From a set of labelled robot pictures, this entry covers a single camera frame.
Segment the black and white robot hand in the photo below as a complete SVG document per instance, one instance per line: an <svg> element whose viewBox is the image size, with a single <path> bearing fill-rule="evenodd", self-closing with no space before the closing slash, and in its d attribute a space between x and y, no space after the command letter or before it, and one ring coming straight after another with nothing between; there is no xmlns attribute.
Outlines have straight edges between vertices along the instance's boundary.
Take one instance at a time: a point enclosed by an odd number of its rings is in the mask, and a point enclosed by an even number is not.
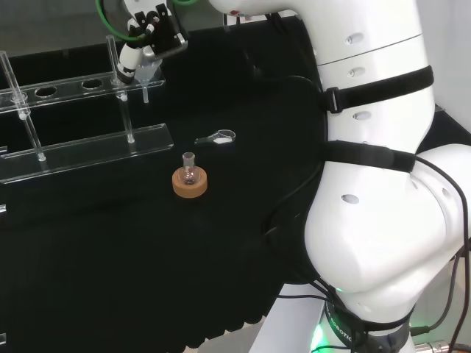
<svg viewBox="0 0 471 353"><path fill-rule="evenodd" d="M125 1L124 8L130 18L116 68L120 81L129 85L145 49L150 49L157 60L162 60L186 49L188 42L165 1Z"/></svg>

